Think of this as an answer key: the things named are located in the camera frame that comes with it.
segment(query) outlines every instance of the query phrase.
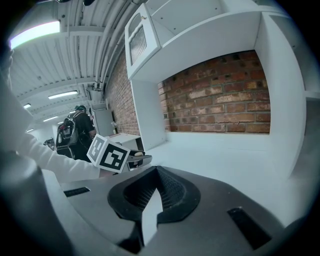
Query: person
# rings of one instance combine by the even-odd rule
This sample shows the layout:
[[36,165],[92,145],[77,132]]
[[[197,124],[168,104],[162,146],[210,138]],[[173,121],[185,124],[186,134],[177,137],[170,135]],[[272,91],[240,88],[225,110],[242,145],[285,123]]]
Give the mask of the person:
[[90,162],[87,152],[97,132],[91,123],[90,117],[87,115],[87,109],[84,105],[77,105],[74,110],[75,113],[68,115],[68,118],[74,119],[75,128],[78,132],[78,141],[73,147],[74,156],[76,160]]
[[92,163],[74,160],[57,154],[44,146],[34,136],[26,133],[33,120],[12,92],[10,67],[13,51],[7,47],[0,64],[0,152],[17,152],[33,159],[43,170],[54,172],[60,183],[97,179],[113,172],[95,167]]

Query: white wall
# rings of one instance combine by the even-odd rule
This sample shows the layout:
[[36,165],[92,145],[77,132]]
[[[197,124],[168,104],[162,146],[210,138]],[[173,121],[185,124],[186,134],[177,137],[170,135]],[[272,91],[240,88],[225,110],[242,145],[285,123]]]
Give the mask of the white wall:
[[56,140],[57,126],[52,124],[47,124],[47,125],[44,124],[38,128],[35,128],[33,131],[29,133],[32,134],[34,137],[36,137],[36,139],[39,142],[44,143],[46,140],[50,138],[53,138],[54,140]]

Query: ceiling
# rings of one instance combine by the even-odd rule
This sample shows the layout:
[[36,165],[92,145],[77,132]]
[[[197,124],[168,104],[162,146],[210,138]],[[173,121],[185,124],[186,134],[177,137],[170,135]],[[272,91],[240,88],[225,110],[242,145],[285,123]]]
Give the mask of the ceiling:
[[[12,90],[34,117],[35,124],[59,116],[62,121],[76,105],[104,102],[103,88],[124,49],[124,27],[143,1],[83,0],[36,4],[11,38],[35,26],[60,21],[60,32],[35,38],[14,49]],[[77,90],[78,95],[48,96]]]

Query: vent grille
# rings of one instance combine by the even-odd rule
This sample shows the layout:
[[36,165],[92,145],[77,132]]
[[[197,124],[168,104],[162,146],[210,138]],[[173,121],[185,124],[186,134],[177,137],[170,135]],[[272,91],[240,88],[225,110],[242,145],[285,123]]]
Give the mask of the vent grille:
[[131,65],[133,65],[139,56],[147,48],[146,35],[144,27],[140,27],[130,42]]
[[87,187],[80,187],[80,188],[76,188],[76,189],[72,189],[72,190],[67,190],[67,191],[63,191],[65,196],[67,198],[69,197],[73,197],[76,195],[80,195],[86,192],[89,192],[90,190]]

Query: white desk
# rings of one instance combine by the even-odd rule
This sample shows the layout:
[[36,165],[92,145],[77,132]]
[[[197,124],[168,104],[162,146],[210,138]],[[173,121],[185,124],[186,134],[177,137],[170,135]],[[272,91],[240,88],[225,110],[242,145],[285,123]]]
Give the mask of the white desk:
[[113,142],[119,142],[122,146],[130,150],[138,150],[136,139],[140,138],[139,135],[127,134],[127,133],[118,133],[116,136],[106,136],[108,140]]

